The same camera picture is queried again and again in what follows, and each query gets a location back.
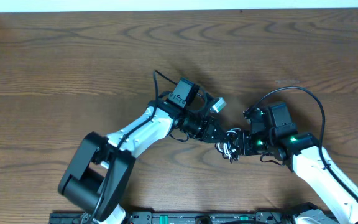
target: white backdrop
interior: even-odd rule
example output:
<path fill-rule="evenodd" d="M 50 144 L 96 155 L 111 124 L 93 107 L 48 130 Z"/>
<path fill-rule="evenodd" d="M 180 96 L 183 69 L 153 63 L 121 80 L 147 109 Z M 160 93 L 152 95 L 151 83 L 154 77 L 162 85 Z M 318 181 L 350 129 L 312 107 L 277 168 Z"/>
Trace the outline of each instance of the white backdrop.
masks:
<path fill-rule="evenodd" d="M 0 12 L 350 8 L 358 0 L 0 0 Z"/>

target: wooden tabletop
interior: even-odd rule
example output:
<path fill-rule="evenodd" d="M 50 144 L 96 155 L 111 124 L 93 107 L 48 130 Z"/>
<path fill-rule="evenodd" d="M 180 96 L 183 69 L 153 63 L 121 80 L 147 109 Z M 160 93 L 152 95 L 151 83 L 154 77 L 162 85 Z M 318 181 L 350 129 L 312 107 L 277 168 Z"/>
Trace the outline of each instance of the wooden tabletop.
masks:
<path fill-rule="evenodd" d="M 242 111 L 273 89 L 308 88 L 326 110 L 324 146 L 358 185 L 358 9 L 0 14 L 0 223 L 79 210 L 57 192 L 62 174 L 86 134 L 115 132 L 144 112 L 153 69 L 223 96 L 226 128 L 249 128 Z M 312 98 L 289 91 L 275 100 L 319 134 Z M 122 205 L 247 211 L 303 202 L 326 209 L 286 167 L 258 156 L 230 164 L 212 144 L 165 138 L 138 158 Z"/>

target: wooden table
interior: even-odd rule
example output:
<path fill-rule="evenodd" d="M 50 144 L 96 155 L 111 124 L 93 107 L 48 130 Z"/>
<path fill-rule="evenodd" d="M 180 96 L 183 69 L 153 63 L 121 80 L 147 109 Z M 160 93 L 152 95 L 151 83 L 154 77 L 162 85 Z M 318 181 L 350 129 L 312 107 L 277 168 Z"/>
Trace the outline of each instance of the wooden table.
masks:
<path fill-rule="evenodd" d="M 0 14 L 0 223 L 47 223 L 78 210 L 57 185 L 83 137 L 115 132 L 154 97 L 152 70 L 223 96 L 225 127 L 268 91 L 299 85 L 327 115 L 324 146 L 358 185 L 358 9 Z M 160 91 L 174 86 L 159 80 Z M 319 134 L 306 94 L 286 101 L 302 131 Z M 312 202 L 286 167 L 211 144 L 165 138 L 139 157 L 124 208 L 246 211 Z"/>

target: wood grain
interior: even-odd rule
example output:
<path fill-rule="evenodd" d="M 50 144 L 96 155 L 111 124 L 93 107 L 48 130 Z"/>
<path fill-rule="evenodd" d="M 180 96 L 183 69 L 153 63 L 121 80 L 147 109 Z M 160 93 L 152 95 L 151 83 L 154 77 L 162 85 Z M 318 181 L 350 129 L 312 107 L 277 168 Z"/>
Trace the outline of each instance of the wood grain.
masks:
<path fill-rule="evenodd" d="M 143 113 L 155 68 L 223 96 L 227 128 L 248 128 L 242 110 L 274 88 L 309 88 L 326 110 L 325 147 L 358 185 L 358 9 L 0 14 L 0 223 L 78 210 L 57 193 L 70 159 L 90 131 L 114 132 Z M 269 100 L 286 101 L 301 130 L 318 134 L 310 97 Z M 230 164 L 209 144 L 172 139 L 139 157 L 122 200 L 156 211 L 303 202 L 326 209 L 284 167 Z"/>

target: white wall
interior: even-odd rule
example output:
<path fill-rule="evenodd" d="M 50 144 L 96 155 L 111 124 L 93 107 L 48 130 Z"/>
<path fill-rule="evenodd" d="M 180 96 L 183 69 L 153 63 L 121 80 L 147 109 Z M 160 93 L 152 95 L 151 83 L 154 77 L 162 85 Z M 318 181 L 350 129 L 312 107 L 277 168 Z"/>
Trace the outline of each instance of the white wall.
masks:
<path fill-rule="evenodd" d="M 358 0 L 0 0 L 0 12 L 358 7 Z"/>

